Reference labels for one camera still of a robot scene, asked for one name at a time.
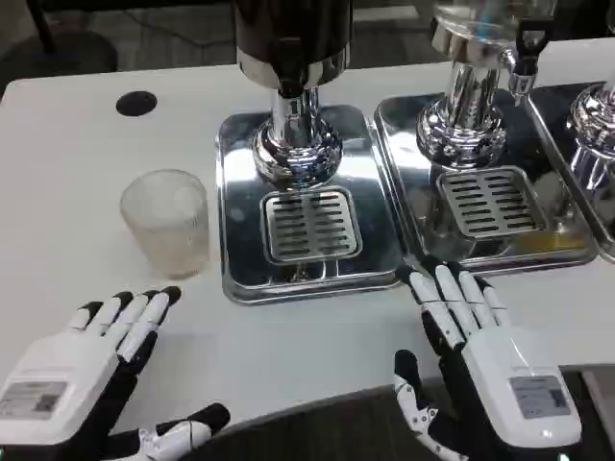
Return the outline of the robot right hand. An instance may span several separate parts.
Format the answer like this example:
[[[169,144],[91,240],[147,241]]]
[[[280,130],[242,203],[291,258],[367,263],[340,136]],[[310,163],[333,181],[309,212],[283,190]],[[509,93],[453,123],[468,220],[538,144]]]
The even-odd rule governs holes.
[[[396,401],[414,437],[440,460],[573,460],[582,422],[540,335],[514,324],[495,288],[432,256],[396,277],[420,308],[453,411],[423,388],[418,360],[394,355]]]

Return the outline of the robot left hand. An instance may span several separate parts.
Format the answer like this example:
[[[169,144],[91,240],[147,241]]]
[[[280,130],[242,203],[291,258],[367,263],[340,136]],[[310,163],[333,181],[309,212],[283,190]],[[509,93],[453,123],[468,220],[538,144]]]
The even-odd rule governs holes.
[[[1,386],[4,460],[181,460],[230,420],[215,402],[186,417],[114,433],[178,286],[81,306],[59,332],[33,342]]]

